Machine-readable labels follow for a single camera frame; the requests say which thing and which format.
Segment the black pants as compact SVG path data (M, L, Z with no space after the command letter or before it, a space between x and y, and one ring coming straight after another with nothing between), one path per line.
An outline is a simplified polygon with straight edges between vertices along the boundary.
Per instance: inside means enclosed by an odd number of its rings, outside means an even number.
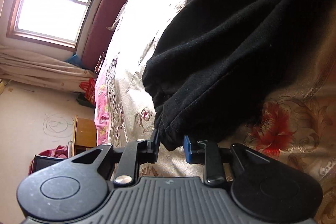
M325 34L335 0L187 0L147 61L142 83L170 151L220 142L258 120L265 98L290 85Z

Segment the wooden bedside cabinet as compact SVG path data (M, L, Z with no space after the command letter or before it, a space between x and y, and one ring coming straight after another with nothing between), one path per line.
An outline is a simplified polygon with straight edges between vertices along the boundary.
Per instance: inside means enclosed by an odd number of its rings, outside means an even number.
M75 156L96 147L96 126L93 120L75 116L71 156Z

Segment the red shopping bag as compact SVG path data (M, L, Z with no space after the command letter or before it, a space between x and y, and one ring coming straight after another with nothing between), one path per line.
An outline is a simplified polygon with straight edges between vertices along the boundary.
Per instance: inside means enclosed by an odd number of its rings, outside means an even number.
M93 106L96 106L95 101L95 87L96 81L93 78L90 78L88 81L83 81L80 83L79 87L85 91L84 98L91 103Z

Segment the floral satin bedspread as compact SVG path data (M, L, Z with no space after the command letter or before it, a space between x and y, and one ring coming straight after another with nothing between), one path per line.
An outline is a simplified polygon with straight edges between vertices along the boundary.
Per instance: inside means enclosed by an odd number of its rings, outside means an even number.
M128 0L98 77L116 146L157 128L148 176L201 176L186 134L313 176L335 223L335 0Z

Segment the blue plastic bag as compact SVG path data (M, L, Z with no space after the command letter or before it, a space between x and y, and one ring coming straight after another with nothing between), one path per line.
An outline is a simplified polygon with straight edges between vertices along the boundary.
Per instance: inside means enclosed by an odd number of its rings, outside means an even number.
M74 65L76 67L79 67L79 68L84 68L80 57L78 57L78 55L76 55L76 54L74 54L70 58L66 59L65 62L68 63L68 64L71 64L71 65Z

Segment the left beige curtain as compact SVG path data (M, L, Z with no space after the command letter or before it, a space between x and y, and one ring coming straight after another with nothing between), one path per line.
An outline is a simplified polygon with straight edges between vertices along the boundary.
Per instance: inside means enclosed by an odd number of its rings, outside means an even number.
M55 89L82 92L80 84L95 78L90 70L35 52L1 46L1 79Z

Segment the maroon padded window bench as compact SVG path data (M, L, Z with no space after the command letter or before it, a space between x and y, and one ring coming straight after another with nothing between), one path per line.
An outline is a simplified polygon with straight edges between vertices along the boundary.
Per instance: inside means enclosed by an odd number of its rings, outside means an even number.
M99 57L106 52L113 36L108 27L114 24L127 0L101 0L90 28L81 57L84 68L94 70Z

